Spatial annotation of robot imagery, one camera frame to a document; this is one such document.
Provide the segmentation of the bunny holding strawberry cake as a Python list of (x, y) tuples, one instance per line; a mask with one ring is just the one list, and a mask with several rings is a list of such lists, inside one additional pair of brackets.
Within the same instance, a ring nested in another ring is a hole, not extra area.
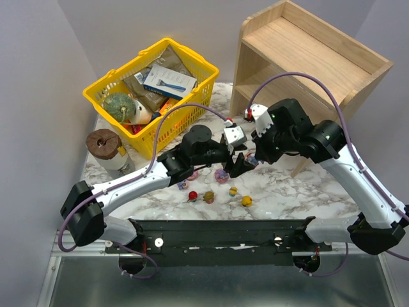
[(181, 182), (178, 182), (176, 185), (179, 190), (186, 190), (189, 188), (189, 183), (187, 180), (182, 180)]

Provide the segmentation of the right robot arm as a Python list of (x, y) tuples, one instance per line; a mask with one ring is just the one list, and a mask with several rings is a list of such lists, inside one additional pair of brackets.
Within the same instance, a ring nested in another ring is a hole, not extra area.
[(363, 163), (354, 147), (349, 147), (343, 129), (332, 120), (312, 124), (299, 102), (284, 99), (270, 107), (259, 104), (245, 111), (245, 119), (254, 122), (252, 140), (255, 157), (269, 164), (282, 155), (300, 155), (329, 172), (353, 199), (360, 213), (356, 217), (314, 218), (305, 234), (315, 243), (353, 243), (370, 255), (378, 255), (397, 246), (405, 236), (408, 213)]

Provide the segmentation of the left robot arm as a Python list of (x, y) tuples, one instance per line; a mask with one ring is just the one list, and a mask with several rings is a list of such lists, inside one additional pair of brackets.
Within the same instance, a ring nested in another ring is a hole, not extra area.
[(68, 230), (77, 247), (98, 239), (127, 246), (140, 230), (130, 219), (112, 217), (113, 211), (142, 195), (185, 180), (195, 166), (221, 163), (231, 177), (250, 170), (252, 166), (245, 163), (243, 155), (233, 160), (234, 151), (244, 150), (246, 140), (245, 132), (237, 125), (224, 128), (220, 141), (212, 139), (207, 126), (195, 125), (180, 144), (148, 166), (94, 188), (85, 181), (76, 183), (60, 210), (64, 219), (60, 230)]

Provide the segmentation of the wooden shelf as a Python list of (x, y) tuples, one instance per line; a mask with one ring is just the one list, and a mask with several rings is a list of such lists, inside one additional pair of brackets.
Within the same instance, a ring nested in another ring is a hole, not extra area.
[(393, 62), (291, 1), (279, 1), (248, 17), (238, 39), (230, 115), (245, 111), (253, 94), (271, 106), (295, 98), (313, 123), (337, 119), (328, 95), (315, 82), (286, 72), (311, 75), (334, 96), (349, 120), (392, 68)]

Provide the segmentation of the yellow blue minion toy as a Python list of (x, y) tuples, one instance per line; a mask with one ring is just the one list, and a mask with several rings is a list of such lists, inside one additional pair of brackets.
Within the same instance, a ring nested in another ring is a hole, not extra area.
[(238, 192), (237, 187), (235, 187), (235, 186), (230, 187), (230, 189), (229, 189), (229, 195), (230, 195), (230, 197), (236, 196), (237, 192)]

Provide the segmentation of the yellow duck toy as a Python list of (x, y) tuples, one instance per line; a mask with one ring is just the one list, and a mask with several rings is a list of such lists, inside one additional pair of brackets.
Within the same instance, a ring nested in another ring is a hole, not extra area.
[(252, 205), (252, 198), (250, 196), (244, 196), (241, 200), (243, 207), (250, 207)]

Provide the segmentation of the olive brown toy figure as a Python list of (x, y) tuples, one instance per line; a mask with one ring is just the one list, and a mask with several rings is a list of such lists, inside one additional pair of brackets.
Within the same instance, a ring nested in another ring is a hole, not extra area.
[(207, 204), (212, 204), (215, 200), (215, 194), (212, 191), (207, 191), (203, 195), (203, 201), (205, 201)]

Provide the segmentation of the yellow plastic basket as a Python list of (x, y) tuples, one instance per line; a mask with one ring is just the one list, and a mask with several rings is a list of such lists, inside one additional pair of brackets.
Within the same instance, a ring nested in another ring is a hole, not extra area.
[(219, 69), (171, 38), (84, 89), (83, 95), (145, 159), (163, 149), (209, 106)]

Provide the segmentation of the red round toy figure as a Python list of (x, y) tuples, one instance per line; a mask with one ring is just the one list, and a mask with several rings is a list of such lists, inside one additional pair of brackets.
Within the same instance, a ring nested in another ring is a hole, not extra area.
[(188, 202), (188, 203), (190, 203), (190, 202), (196, 202), (196, 201), (197, 201), (197, 198), (198, 198), (197, 192), (191, 191), (191, 192), (189, 192), (187, 202)]

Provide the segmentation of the blue razor package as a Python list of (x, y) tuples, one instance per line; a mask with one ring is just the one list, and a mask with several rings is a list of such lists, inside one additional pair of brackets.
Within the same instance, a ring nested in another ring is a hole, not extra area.
[(152, 66), (143, 82), (145, 90), (177, 100), (189, 95), (196, 85), (196, 78), (157, 64)]

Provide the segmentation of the white orange plush toy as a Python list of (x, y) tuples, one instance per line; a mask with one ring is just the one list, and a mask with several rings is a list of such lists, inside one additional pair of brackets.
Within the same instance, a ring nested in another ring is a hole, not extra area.
[(132, 125), (146, 125), (151, 122), (153, 113), (141, 104), (137, 99), (132, 99), (134, 102), (134, 112), (129, 118)]

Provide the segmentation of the red snack packet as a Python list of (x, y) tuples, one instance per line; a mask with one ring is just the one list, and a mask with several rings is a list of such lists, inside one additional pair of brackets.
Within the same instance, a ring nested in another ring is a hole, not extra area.
[(137, 135), (143, 129), (143, 127), (140, 125), (131, 125), (130, 128), (133, 135)]

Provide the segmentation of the brown foil bag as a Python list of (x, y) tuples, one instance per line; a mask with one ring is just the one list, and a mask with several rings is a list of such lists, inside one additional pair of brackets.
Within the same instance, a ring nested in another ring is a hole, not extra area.
[(197, 79), (171, 45), (147, 67), (126, 77), (123, 82), (130, 94), (152, 113), (158, 111), (167, 99), (179, 101), (197, 86)]

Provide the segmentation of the green melon toy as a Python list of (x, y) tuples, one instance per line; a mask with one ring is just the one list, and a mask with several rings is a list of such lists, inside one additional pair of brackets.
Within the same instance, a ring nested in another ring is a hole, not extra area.
[(135, 102), (125, 93), (109, 95), (102, 102), (102, 107), (119, 123), (125, 123), (136, 114)]

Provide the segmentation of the brown lid white canister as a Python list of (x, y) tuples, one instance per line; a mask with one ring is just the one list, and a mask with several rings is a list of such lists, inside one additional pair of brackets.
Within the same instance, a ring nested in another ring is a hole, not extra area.
[(121, 138), (109, 129), (98, 129), (90, 133), (86, 138), (86, 147), (113, 179), (135, 171), (135, 164)]

